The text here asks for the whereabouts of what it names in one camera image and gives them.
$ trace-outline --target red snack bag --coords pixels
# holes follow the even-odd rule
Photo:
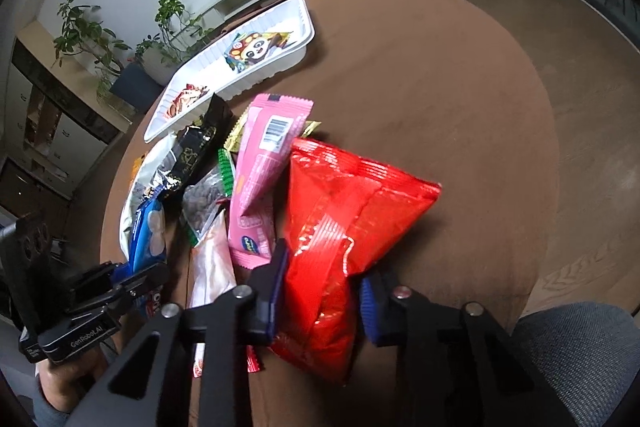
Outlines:
[[[291,255],[271,349],[342,383],[357,312],[347,279],[380,260],[438,199],[440,186],[310,139],[293,141],[290,162]]]

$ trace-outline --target blue-gray plant pot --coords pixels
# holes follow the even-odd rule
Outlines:
[[[146,113],[154,105],[162,89],[139,64],[132,62],[124,68],[110,91],[138,111]]]

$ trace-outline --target brown tablecloth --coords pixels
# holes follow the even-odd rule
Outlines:
[[[558,199],[554,119],[529,58],[464,0],[306,2],[316,36],[305,59],[257,89],[314,100],[322,139],[442,183],[440,200],[386,261],[433,301],[478,300],[513,327]],[[232,101],[236,114],[257,89]],[[151,147],[142,139],[148,118],[113,182],[102,261],[122,260],[118,220],[132,162]],[[174,241],[169,256],[171,298],[184,303],[188,246]],[[338,389],[264,352],[266,370],[250,379],[255,424],[389,425],[394,354],[365,345]]]

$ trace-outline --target white snack package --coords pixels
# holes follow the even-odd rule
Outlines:
[[[120,249],[127,260],[129,260],[129,239],[131,236],[131,227],[133,226],[133,217],[140,203],[142,203],[142,196],[146,188],[151,184],[151,179],[162,163],[162,160],[171,152],[175,140],[175,133],[170,133],[156,143],[153,149],[145,156],[140,170],[138,170],[133,180],[133,184],[129,190],[129,196],[120,214]]]
[[[202,240],[191,250],[193,291],[190,308],[212,303],[224,292],[236,286],[231,254],[226,239],[225,211],[221,210]],[[193,376],[202,375],[204,344],[196,345]]]

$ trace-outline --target metal screw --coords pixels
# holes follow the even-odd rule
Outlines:
[[[233,288],[232,292],[236,299],[242,299],[244,297],[248,297],[254,291],[251,289],[251,286],[247,286],[246,284],[241,284]]]
[[[469,302],[465,305],[465,312],[472,317],[479,317],[484,313],[484,308],[479,302]]]
[[[162,306],[162,310],[160,310],[162,317],[166,319],[170,319],[171,317],[175,317],[178,313],[180,313],[180,306],[178,304],[170,302],[169,304],[165,304]]]
[[[396,299],[408,299],[411,297],[411,288],[408,286],[396,286],[393,290],[393,295]]]

